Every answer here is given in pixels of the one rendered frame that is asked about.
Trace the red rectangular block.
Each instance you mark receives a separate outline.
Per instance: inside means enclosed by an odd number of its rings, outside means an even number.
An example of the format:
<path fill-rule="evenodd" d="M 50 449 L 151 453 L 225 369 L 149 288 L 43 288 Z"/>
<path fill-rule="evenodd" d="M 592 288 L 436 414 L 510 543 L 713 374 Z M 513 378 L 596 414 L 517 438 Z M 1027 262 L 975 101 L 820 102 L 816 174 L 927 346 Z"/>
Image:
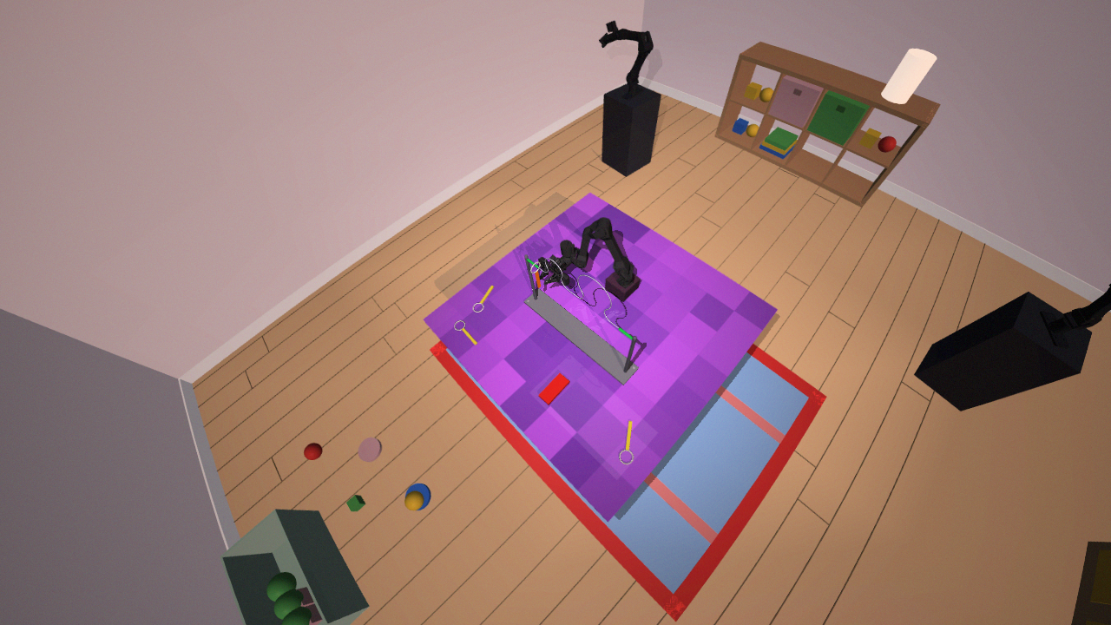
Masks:
<path fill-rule="evenodd" d="M 562 389 L 565 389 L 568 384 L 570 384 L 570 381 L 564 379 L 563 375 L 561 375 L 561 373 L 558 373 L 558 376 L 556 376 L 556 379 L 551 381 L 549 386 L 542 389 L 541 394 L 539 394 L 538 396 L 541 397 L 543 401 L 546 401 L 547 405 L 550 405 L 551 401 L 558 397 L 558 394 L 560 394 Z"/>

